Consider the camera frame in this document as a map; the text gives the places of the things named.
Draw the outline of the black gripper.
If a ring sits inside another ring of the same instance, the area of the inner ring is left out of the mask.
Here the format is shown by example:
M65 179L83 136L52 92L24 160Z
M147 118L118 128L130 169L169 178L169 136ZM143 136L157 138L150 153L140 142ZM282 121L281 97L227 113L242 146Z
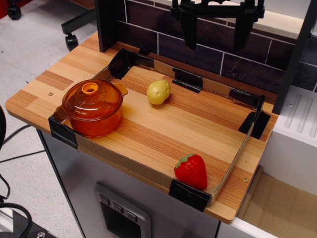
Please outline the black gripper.
M236 18L234 32L234 51L245 48L253 28L254 20L264 18L263 0L243 0L237 5L224 5L223 0L173 0L170 8L171 16L180 20L185 45L196 49L197 18Z

